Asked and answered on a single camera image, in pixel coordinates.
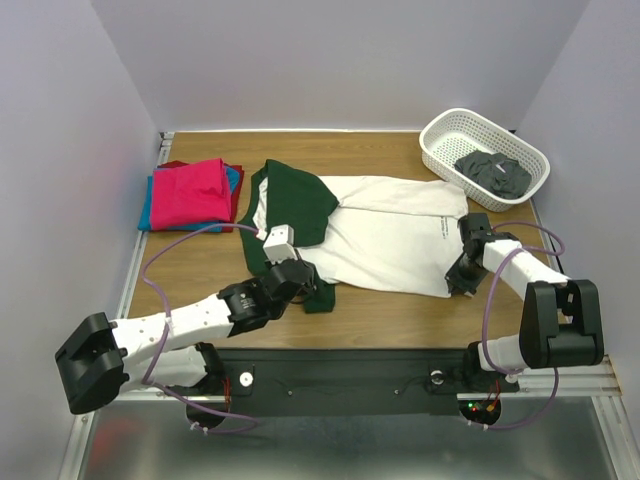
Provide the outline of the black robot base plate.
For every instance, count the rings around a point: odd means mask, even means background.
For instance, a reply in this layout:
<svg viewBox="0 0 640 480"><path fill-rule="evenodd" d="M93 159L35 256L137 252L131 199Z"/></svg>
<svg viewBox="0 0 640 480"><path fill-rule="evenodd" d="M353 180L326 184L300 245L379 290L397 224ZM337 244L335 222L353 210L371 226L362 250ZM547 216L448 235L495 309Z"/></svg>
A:
<svg viewBox="0 0 640 480"><path fill-rule="evenodd" d="M519 389L460 348L205 348L204 354L204 378L175 391L212 398L228 380L232 412L254 417L456 415L461 394L484 399Z"/></svg>

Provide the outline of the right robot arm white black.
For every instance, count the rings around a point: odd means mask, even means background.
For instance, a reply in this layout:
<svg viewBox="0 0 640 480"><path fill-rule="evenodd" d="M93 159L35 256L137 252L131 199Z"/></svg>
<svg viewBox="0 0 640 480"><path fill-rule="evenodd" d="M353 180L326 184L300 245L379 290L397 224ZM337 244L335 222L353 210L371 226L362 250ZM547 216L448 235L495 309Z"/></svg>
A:
<svg viewBox="0 0 640 480"><path fill-rule="evenodd" d="M525 369L598 365L604 357L599 292L589 280L574 280L537 259L535 247L498 232L488 216L471 213L458 222L462 253L445 274L449 293L473 296L491 273L481 339L469 344L460 366L463 384L482 390L496 374L514 382ZM499 281L522 300L519 333L491 340L489 320Z"/></svg>

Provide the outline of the white and green t-shirt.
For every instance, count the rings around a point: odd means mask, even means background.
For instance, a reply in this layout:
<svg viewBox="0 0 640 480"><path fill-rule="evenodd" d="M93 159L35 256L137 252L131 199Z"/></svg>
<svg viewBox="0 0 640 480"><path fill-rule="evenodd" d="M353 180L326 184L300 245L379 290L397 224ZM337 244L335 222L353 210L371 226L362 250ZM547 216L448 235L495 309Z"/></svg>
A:
<svg viewBox="0 0 640 480"><path fill-rule="evenodd" d="M303 260L313 264L315 293L306 313L329 313L335 287L447 299L445 275L462 252L464 191L445 181L388 176L317 176L268 160L251 178L247 229L241 238L248 270L267 270L252 229L288 225Z"/></svg>

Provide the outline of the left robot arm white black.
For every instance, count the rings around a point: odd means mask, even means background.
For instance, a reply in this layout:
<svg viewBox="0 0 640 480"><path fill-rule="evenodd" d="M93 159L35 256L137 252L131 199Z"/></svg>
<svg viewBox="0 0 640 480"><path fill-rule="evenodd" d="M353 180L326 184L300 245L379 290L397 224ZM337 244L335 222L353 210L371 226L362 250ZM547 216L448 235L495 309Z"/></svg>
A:
<svg viewBox="0 0 640 480"><path fill-rule="evenodd" d="M266 274L203 300L134 319L86 317L55 354L70 412L90 413L127 389L150 386L164 352L263 328L294 298L315 290L315 266L302 259L271 265Z"/></svg>

